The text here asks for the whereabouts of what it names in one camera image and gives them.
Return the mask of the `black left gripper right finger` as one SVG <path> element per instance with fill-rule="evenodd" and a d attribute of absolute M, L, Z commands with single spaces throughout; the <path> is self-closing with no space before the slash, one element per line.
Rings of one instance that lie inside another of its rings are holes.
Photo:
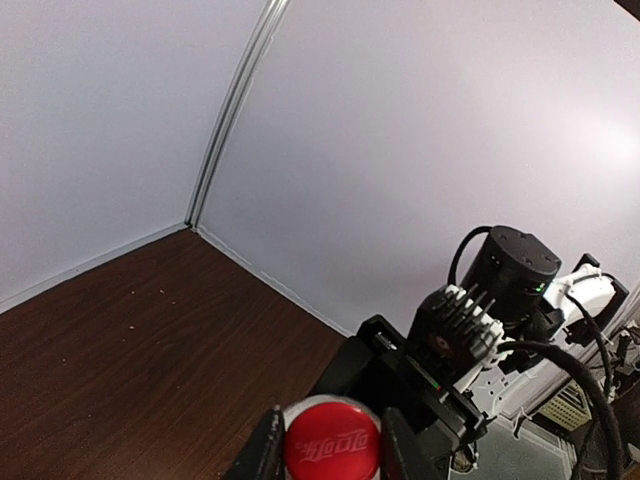
<path fill-rule="evenodd" d="M 396 408 L 387 408 L 381 422 L 380 478 L 388 480 L 436 480 L 435 466 L 422 454 L 417 438 Z"/>

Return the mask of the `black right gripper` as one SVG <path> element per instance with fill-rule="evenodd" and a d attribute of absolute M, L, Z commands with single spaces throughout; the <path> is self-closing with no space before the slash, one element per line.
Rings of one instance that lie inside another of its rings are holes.
<path fill-rule="evenodd" d="M 487 432 L 478 408 L 421 368 L 408 355 L 405 339 L 380 315 L 365 320 L 341 344 L 312 393 L 352 399 L 381 422 L 387 408 L 398 409 L 439 479 L 450 477 L 456 451 Z"/>

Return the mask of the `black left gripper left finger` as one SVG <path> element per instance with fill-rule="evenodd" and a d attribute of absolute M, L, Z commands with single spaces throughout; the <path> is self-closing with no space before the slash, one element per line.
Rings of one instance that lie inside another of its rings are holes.
<path fill-rule="evenodd" d="M 269 409 L 256 424 L 227 470 L 228 479 L 280 480 L 284 463 L 285 421 L 280 406 Z"/>

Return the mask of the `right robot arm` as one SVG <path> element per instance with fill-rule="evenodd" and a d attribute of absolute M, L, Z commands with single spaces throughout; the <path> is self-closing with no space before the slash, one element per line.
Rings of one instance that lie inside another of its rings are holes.
<path fill-rule="evenodd" d="M 392 413 L 422 458 L 436 461 L 481 438 L 496 417 L 496 407 L 481 404 L 480 380 L 507 376 L 492 393 L 511 399 L 527 373 L 550 362 L 586 393 L 606 441 L 607 476 L 620 478 L 624 447 L 607 401 L 610 386 L 554 339 L 567 328 L 571 343 L 599 340 L 600 321 L 617 311 L 626 289 L 588 256 L 560 277 L 560 259 L 531 234 L 500 225 L 478 233 L 484 242 L 466 275 L 450 274 L 422 301 L 407 335 L 382 316 L 364 321 L 313 392 Z"/>

